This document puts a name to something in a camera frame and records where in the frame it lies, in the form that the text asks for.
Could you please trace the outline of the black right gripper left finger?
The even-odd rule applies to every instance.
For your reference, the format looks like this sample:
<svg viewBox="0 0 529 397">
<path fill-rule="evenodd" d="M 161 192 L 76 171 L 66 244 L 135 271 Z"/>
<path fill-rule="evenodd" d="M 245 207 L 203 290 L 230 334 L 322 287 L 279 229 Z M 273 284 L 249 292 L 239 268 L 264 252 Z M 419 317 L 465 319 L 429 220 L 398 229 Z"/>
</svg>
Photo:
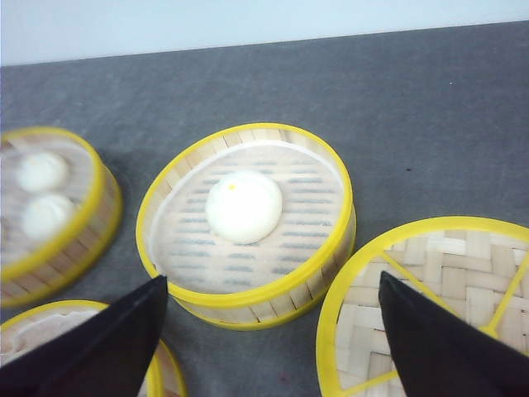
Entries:
<svg viewBox="0 0 529 397">
<path fill-rule="evenodd" d="M 161 275 L 1 369 L 3 396 L 136 396 L 159 344 Z"/>
</svg>

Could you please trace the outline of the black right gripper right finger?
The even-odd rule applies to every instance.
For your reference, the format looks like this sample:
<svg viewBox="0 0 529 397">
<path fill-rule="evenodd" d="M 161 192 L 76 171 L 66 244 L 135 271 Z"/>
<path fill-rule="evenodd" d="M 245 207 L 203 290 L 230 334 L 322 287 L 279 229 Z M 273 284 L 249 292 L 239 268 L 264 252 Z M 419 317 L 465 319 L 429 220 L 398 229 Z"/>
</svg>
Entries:
<svg viewBox="0 0 529 397">
<path fill-rule="evenodd" d="M 379 303 L 390 354 L 408 396 L 526 396 L 528 357 L 388 272 Z"/>
</svg>

